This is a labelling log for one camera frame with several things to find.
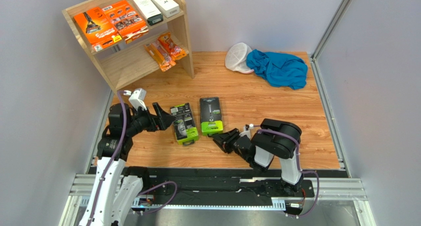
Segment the green black razor pack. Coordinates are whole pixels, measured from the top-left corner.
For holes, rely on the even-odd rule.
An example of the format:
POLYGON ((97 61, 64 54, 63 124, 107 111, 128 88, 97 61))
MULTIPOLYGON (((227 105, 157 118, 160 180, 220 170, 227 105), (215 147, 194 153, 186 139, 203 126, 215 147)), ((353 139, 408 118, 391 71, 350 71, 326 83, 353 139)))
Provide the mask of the green black razor pack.
POLYGON ((218 97, 200 98, 200 125, 202 135, 210 136, 223 132, 223 121, 218 97))
POLYGON ((172 106, 170 112, 176 117, 173 126, 177 143, 183 146, 194 144, 199 139, 199 132, 190 103, 172 106))

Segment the orange razor bag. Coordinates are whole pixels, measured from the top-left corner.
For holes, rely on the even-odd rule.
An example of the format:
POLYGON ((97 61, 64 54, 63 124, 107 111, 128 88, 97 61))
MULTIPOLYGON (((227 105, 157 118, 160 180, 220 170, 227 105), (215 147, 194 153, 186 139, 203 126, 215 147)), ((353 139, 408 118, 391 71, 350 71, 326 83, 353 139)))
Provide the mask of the orange razor bag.
POLYGON ((170 32, 160 35, 158 41, 173 60, 180 60, 187 55, 186 51, 173 41, 170 32))
POLYGON ((146 52, 157 62, 161 71, 165 72, 176 65, 158 40, 144 45, 146 52))

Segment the white razor box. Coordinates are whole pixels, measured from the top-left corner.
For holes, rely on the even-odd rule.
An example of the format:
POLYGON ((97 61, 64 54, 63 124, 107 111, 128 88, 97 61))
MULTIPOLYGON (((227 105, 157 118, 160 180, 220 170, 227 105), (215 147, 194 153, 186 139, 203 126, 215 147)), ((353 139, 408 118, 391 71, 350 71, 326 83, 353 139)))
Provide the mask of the white razor box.
POLYGON ((179 4, 174 0, 151 0, 159 11, 166 17, 170 18, 180 12, 179 4))
POLYGON ((148 25, 156 25, 164 21, 163 15, 151 0, 132 0, 146 19, 148 25))

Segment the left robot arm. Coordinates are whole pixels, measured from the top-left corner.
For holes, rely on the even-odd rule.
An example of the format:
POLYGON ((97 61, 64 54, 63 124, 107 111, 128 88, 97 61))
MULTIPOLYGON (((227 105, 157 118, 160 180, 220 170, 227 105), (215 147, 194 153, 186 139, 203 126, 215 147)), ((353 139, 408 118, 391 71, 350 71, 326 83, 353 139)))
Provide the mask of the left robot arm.
POLYGON ((176 117, 153 103, 155 114, 128 104, 110 107, 109 124, 97 146, 95 180, 81 226, 122 226, 137 195, 149 183, 148 169, 125 169, 132 138, 142 131, 156 132, 169 128, 176 117))

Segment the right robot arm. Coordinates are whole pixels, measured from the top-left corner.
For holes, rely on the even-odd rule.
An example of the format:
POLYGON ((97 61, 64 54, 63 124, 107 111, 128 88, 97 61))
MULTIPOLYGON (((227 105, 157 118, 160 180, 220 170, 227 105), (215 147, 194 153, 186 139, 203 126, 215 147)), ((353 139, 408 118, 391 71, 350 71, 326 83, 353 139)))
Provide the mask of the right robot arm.
POLYGON ((245 160, 251 168, 266 172, 274 157, 281 164, 281 186, 288 193, 301 190, 303 181, 299 164, 302 130, 291 122, 264 119, 260 125, 247 124, 243 130, 212 134, 213 142, 225 153, 232 152, 245 160))

